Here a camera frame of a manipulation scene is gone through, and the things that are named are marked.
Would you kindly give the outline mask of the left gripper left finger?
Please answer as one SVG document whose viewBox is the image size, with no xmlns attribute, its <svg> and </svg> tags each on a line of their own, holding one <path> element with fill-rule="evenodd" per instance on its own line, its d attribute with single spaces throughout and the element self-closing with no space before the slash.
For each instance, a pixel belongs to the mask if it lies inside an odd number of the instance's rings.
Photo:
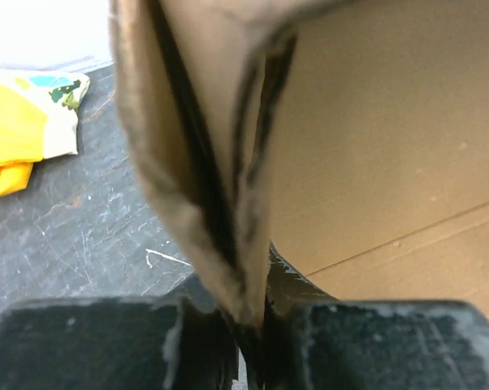
<svg viewBox="0 0 489 390">
<path fill-rule="evenodd" d="M 0 314 L 0 389 L 229 389 L 238 375 L 195 275 L 161 296 L 36 299 Z"/>
</svg>

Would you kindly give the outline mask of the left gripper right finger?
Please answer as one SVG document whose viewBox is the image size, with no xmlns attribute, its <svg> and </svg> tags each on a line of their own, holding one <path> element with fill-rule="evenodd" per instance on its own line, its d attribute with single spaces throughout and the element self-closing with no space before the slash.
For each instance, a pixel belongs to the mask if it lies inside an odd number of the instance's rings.
<svg viewBox="0 0 489 390">
<path fill-rule="evenodd" d="M 489 321 L 473 305 L 340 301 L 269 255 L 269 389 L 489 389 Z"/>
</svg>

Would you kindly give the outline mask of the brown cardboard box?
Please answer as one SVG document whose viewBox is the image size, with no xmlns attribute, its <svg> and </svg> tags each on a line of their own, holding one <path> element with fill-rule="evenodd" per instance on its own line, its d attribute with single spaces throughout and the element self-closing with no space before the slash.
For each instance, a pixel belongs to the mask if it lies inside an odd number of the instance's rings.
<svg viewBox="0 0 489 390">
<path fill-rule="evenodd" d="M 239 324 L 267 255 L 489 317 L 489 1 L 113 1 L 129 153 Z"/>
</svg>

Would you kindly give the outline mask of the yellow crumpled cloth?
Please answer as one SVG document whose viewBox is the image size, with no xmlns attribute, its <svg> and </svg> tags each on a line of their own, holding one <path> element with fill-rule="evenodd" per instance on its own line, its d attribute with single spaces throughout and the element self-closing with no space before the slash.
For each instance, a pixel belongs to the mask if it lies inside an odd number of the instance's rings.
<svg viewBox="0 0 489 390">
<path fill-rule="evenodd" d="M 0 197 L 28 186 L 43 159 L 48 115 L 20 93 L 0 84 Z"/>
</svg>

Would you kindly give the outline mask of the white patterned cloth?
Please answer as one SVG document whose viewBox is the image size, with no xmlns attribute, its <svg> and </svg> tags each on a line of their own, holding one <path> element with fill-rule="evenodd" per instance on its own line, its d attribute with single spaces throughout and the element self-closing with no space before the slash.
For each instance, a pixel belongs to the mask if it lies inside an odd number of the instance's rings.
<svg viewBox="0 0 489 390">
<path fill-rule="evenodd" d="M 48 115 L 43 135 L 43 159 L 78 153 L 78 108 L 89 89 L 88 76 L 0 69 L 0 84 L 20 93 Z"/>
</svg>

